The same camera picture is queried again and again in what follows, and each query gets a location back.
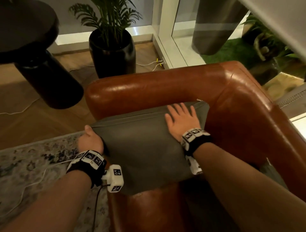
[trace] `forearm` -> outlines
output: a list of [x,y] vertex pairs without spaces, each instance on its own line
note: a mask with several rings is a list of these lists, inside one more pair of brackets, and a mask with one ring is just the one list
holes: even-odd
[[71,171],[2,232],[73,231],[91,187],[90,177]]
[[194,158],[243,231],[306,231],[306,203],[247,163],[211,143]]

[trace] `patterned rug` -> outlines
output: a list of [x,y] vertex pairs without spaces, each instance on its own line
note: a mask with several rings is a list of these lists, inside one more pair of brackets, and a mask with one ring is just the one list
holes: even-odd
[[[77,139],[82,134],[83,132],[77,132],[0,151],[0,229],[66,173],[69,162],[55,164],[74,159],[78,153]],[[46,168],[42,182],[27,187],[22,202],[7,214],[20,202],[24,187],[39,182]],[[74,229],[75,232],[91,231],[98,189],[94,187],[91,190]],[[107,190],[103,189],[97,205],[95,230],[107,232],[109,225]]]

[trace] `black cable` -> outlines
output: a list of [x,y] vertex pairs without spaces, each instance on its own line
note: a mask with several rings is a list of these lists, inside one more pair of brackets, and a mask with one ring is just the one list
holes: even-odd
[[101,189],[103,187],[106,187],[106,186],[109,186],[109,185],[101,185],[101,188],[99,189],[99,191],[97,193],[97,198],[96,198],[96,203],[95,203],[95,212],[94,212],[94,223],[92,225],[92,232],[94,232],[94,230],[95,230],[95,217],[96,217],[96,213],[97,213],[97,204],[98,204],[99,193],[100,193]]

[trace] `gray cushion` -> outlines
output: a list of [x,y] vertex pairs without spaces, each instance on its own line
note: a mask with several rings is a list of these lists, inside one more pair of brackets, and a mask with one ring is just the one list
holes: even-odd
[[[204,128],[209,105],[186,105],[195,107]],[[167,106],[162,106],[104,118],[92,125],[103,138],[108,160],[122,168],[121,193],[133,195],[193,176],[181,145],[168,132],[165,113]]]

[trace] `white cable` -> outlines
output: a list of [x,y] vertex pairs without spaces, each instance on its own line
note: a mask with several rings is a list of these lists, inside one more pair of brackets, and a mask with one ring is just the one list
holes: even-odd
[[157,68],[158,65],[162,65],[162,64],[163,64],[163,63],[157,64],[157,65],[155,66],[155,68],[152,70],[152,72]]
[[56,163],[56,164],[53,164],[53,165],[47,167],[47,168],[44,170],[44,172],[43,172],[43,176],[42,176],[41,180],[38,181],[38,182],[36,182],[36,183],[32,183],[32,184],[29,184],[29,185],[25,186],[25,187],[23,188],[23,190],[22,190],[21,197],[20,197],[20,201],[18,202],[18,204],[17,204],[14,208],[12,208],[10,211],[8,211],[7,213],[5,213],[5,214],[3,214],[3,215],[0,215],[0,218],[6,216],[6,215],[8,215],[8,214],[10,214],[14,209],[16,209],[16,208],[21,204],[25,189],[26,189],[27,187],[32,186],[32,185],[36,185],[36,184],[41,183],[42,180],[43,180],[43,178],[45,177],[45,174],[46,174],[46,171],[47,171],[48,168],[54,167],[54,166],[56,166],[56,165],[58,165],[58,164],[61,164],[61,163],[67,163],[67,162],[71,162],[71,161],[73,161],[73,159],[67,160],[67,161],[64,161],[64,162],[60,162],[60,163]]
[[154,64],[156,62],[163,62],[163,61],[162,60],[157,60],[157,61],[154,61],[154,62],[152,62],[150,64],[147,64],[147,65],[140,65],[140,64],[137,64],[137,63],[136,64],[139,65],[139,66],[148,66],[148,65]]
[[28,105],[23,111],[21,112],[15,112],[15,113],[0,113],[0,114],[8,114],[8,115],[13,115],[13,114],[20,114],[20,113],[23,113],[25,112],[34,102],[36,102],[38,99],[40,98],[37,98],[36,100],[32,101],[32,103],[30,105]]

